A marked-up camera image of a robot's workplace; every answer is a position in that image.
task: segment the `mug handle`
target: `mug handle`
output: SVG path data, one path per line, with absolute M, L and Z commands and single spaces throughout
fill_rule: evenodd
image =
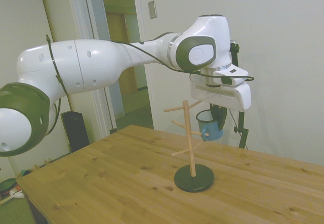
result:
M 207 130 L 207 126 L 205 126 L 202 130 L 201 130 L 201 137 L 202 137 L 202 140 L 204 142 L 208 141 L 209 139 L 209 136 L 207 137 L 206 136 L 206 130 Z

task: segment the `doorway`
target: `doorway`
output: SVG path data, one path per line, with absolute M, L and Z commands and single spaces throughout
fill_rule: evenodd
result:
M 103 0 L 111 41 L 140 42 L 134 0 Z M 144 66 L 130 67 L 118 79 L 123 113 L 114 109 L 117 129 L 134 124 L 153 129 Z

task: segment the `floor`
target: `floor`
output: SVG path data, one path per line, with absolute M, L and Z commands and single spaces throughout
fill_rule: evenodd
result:
M 125 116 L 116 119 L 117 129 L 121 130 L 131 124 L 153 129 L 148 90 L 122 97 Z
M 35 224 L 26 198 L 11 199 L 0 205 L 0 223 Z

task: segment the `light switch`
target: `light switch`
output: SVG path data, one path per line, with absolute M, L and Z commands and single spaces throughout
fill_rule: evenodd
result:
M 156 18 L 156 8 L 155 8 L 155 1 L 151 1 L 148 3 L 148 11 L 150 13 L 150 19 Z

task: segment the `black cable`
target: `black cable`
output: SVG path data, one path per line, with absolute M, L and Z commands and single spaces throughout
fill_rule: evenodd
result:
M 231 116 L 232 116 L 232 119 L 234 120 L 234 124 L 235 124 L 235 126 L 236 126 L 236 128 L 238 128 L 237 127 L 237 124 L 236 124 L 236 121 L 235 121 L 235 119 L 234 119 L 234 116 L 232 115 L 232 111 L 231 111 L 231 109 L 229 109 L 229 113 L 231 114 Z
M 162 65 L 168 67 L 170 70 L 173 70 L 173 71 L 176 71 L 176 72 L 182 72 L 182 73 L 188 73 L 188 74 L 195 74 L 195 75 L 199 75 L 199 76 L 212 77 L 212 78 L 246 78 L 246 81 L 253 81 L 254 80 L 254 77 L 252 77 L 252 76 L 210 76 L 210 75 L 201 74 L 198 71 L 194 71 L 194 72 L 191 72 L 191 71 L 180 71 L 180 70 L 177 70 L 177 69 L 174 69 L 174 68 L 170 67 L 169 65 L 167 65 L 166 63 L 164 63 L 159 58 L 155 57 L 154 55 L 150 54 L 149 52 L 146 52 L 145 50 L 142 50 L 141 48 L 139 48 L 139 47 L 137 47 L 137 46 L 135 46 L 133 44 L 125 43 L 125 42 L 117 42 L 117 41 L 112 41 L 112 42 L 119 43 L 119 44 L 125 44 L 127 46 L 134 47 L 134 48 L 138 49 L 139 51 L 141 51 L 141 52 L 149 55 L 150 57 L 156 59 Z
M 56 126 L 57 120 L 58 120 L 59 115 L 60 115 L 61 99 L 59 99 L 59 107 L 57 108 L 56 104 L 54 104 L 54 106 L 55 106 L 55 111 L 56 111 L 55 121 L 54 121 L 54 124 L 53 124 L 53 127 L 51 128 L 51 130 L 47 133 L 47 136 L 54 130 L 54 127 Z
M 63 88 L 65 94 L 68 96 L 68 93 L 67 93 L 67 91 L 65 89 L 65 86 L 63 84 L 63 80 L 62 80 L 62 78 L 60 76 L 59 70 L 57 69 L 57 66 L 56 66 L 56 63 L 55 63 L 55 60 L 54 60 L 54 56 L 53 56 L 53 52 L 52 52 L 52 47 L 51 47 L 51 39 L 49 38 L 49 36 L 47 34 L 46 34 L 46 41 L 49 44 L 49 50 L 50 50 L 52 62 L 53 62 L 53 65 L 54 65 L 54 68 L 55 68 L 55 71 L 56 71 L 56 78 L 59 81 L 59 83 L 62 85 L 62 88 Z M 55 106 L 55 110 L 56 110 L 55 121 L 54 121 L 54 124 L 53 124 L 51 130 L 47 133 L 47 136 L 53 131 L 54 127 L 56 126 L 56 123 L 57 123 L 57 120 L 58 120 L 59 114 L 60 114 L 60 109 L 61 109 L 61 99 L 59 99 L 59 106 L 58 106 L 58 108 L 56 107 L 56 104 L 54 104 L 54 106 Z

